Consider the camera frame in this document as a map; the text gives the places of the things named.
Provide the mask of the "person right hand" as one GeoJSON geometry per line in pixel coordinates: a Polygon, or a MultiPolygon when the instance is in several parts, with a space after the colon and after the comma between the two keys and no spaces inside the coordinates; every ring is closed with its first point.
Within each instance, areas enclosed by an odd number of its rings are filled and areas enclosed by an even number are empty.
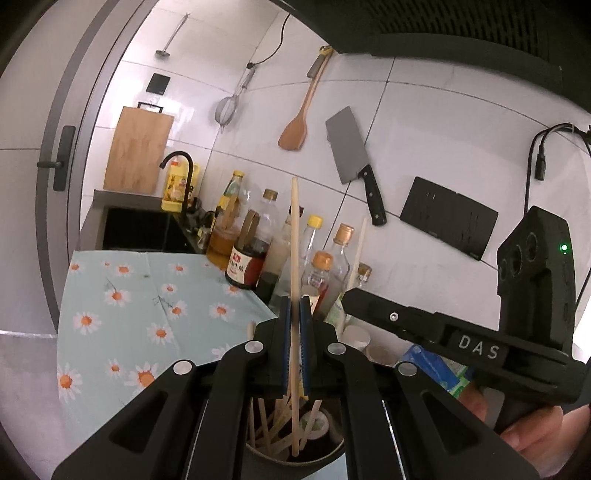
{"type": "Polygon", "coordinates": [[[590,478],[590,406],[568,413],[540,409],[506,429],[501,438],[528,460],[542,479],[590,478]]]}

